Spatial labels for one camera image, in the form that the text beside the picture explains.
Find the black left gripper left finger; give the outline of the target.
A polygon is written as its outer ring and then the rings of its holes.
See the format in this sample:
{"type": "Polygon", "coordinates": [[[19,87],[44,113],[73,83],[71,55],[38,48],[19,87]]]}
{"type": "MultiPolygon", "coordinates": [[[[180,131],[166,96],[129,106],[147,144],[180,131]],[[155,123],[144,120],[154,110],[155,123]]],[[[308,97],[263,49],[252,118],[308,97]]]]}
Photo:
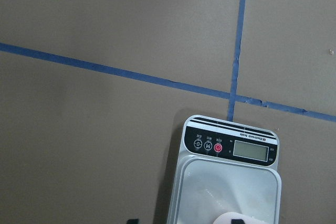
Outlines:
{"type": "Polygon", "coordinates": [[[139,220],[138,219],[128,219],[127,224],[139,224],[139,220]]]}

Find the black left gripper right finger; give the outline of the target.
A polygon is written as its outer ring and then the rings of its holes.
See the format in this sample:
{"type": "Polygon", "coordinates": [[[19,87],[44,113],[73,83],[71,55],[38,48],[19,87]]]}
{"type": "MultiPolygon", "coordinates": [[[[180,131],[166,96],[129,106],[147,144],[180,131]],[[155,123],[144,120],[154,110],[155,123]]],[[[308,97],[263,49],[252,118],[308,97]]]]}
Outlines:
{"type": "Polygon", "coordinates": [[[231,224],[245,224],[243,219],[232,219],[231,224]]]}

